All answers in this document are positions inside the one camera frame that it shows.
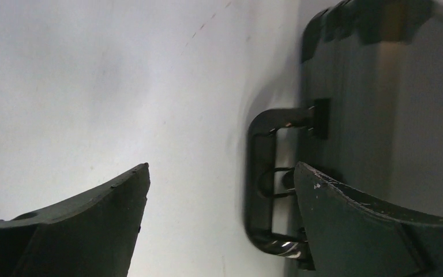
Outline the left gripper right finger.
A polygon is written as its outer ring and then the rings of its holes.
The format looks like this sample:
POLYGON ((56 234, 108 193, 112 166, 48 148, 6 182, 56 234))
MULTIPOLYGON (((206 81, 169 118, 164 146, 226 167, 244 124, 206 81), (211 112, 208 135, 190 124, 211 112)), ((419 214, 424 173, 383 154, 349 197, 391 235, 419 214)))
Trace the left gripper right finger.
POLYGON ((318 276, 443 276, 443 217, 378 199, 303 162, 294 184, 318 276))

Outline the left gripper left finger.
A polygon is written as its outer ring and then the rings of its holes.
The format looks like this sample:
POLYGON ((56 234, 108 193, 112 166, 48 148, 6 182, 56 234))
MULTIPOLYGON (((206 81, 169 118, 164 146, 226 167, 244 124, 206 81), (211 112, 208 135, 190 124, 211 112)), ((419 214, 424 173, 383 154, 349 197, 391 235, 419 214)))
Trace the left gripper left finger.
POLYGON ((56 204, 0 220, 0 276, 127 276, 149 165, 56 204))

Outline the black poker set case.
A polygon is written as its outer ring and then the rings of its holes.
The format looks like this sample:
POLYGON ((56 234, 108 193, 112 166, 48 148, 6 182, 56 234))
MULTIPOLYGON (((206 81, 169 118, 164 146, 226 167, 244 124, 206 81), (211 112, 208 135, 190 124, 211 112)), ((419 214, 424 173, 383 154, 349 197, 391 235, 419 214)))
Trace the black poker set case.
POLYGON ((341 1, 301 41, 300 103, 247 132, 243 222, 284 276, 318 276, 294 184, 298 163, 443 217, 443 1, 341 1))

